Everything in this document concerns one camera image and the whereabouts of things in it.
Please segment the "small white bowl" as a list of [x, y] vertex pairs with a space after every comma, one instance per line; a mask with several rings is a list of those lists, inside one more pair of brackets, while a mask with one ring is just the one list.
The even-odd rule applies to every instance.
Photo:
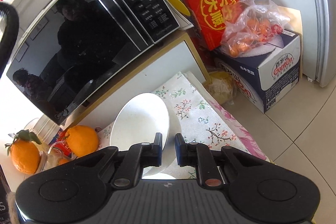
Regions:
[[156, 133], [162, 134], [162, 164], [143, 170], [144, 179], [170, 179], [168, 166], [174, 161], [173, 126], [165, 102], [153, 93], [142, 93], [121, 109], [114, 121], [109, 144], [127, 151], [138, 143], [152, 143]]

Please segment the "glass jar with bamboo lid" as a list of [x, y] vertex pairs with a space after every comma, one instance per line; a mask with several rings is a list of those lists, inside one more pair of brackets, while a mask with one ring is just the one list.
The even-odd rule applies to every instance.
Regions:
[[39, 152], [40, 162], [35, 174], [72, 161], [72, 157], [65, 156], [64, 153], [54, 147], [54, 145], [56, 145], [56, 143], [51, 145], [47, 152], [43, 150]]

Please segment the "red and white paper cup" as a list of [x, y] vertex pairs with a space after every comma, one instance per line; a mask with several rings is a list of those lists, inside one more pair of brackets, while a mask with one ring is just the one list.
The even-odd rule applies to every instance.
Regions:
[[65, 156], [71, 157], [72, 151], [69, 148], [67, 142], [66, 142], [66, 131], [63, 131], [62, 129], [59, 129], [56, 135], [53, 137], [52, 141], [49, 143], [49, 145], [55, 144], [54, 147], [58, 148], [62, 153], [64, 153]]

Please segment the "large orange on table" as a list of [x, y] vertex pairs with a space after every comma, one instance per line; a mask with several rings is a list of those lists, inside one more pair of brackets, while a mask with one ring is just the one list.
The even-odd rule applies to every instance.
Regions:
[[95, 130], [88, 126], [76, 125], [65, 134], [66, 143], [77, 156], [83, 157], [95, 152], [99, 146], [99, 138]]

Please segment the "large orange on jar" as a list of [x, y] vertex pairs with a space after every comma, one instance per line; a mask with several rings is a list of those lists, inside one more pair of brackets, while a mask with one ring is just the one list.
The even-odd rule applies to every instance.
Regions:
[[21, 173], [34, 174], [41, 162], [37, 145], [42, 142], [29, 130], [21, 130], [14, 135], [11, 143], [5, 144], [7, 155], [11, 157], [14, 167]]

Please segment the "floral tablecloth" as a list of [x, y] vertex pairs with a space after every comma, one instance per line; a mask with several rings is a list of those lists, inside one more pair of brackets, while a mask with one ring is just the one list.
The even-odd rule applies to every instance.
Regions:
[[[195, 178], [193, 167], [180, 167], [174, 148], [174, 137], [182, 134], [186, 143], [205, 144], [211, 150], [231, 146], [262, 160], [268, 157], [260, 149], [252, 135], [206, 91], [192, 73], [177, 73], [151, 92], [161, 98], [170, 114], [173, 126], [174, 161], [168, 166], [170, 179]], [[99, 148], [110, 146], [113, 124], [98, 133]]]

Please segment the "yellowish plastic bag on floor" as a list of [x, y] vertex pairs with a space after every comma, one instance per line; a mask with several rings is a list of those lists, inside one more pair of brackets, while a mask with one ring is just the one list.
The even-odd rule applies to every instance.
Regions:
[[213, 71], [209, 75], [211, 83], [206, 85], [208, 93], [220, 105], [233, 105], [237, 90], [232, 76], [225, 71]]

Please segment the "white and blue Ganten box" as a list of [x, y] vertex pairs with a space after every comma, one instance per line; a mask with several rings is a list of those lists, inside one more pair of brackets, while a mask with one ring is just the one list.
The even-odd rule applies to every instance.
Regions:
[[215, 65], [233, 77], [238, 91], [262, 113], [282, 99], [301, 76], [301, 38], [288, 30], [240, 57], [230, 57], [221, 48], [211, 55]]

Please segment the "black Midea microwave oven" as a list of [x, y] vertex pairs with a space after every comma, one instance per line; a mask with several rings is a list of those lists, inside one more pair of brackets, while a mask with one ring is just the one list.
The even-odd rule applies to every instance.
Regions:
[[165, 0], [54, 0], [27, 30], [19, 26], [7, 77], [61, 124], [178, 28]]

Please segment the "plastic bag of oranges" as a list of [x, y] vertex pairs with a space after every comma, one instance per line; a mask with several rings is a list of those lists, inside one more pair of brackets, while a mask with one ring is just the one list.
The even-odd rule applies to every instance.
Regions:
[[290, 17], [272, 0], [240, 0], [222, 8], [226, 25], [221, 50], [236, 58], [281, 34]]

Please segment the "white refrigerator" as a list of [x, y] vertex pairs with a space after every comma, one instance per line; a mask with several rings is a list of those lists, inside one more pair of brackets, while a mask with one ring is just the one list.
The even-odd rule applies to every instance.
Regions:
[[326, 87], [335, 76], [335, 0], [315, 0], [317, 14], [316, 80]]

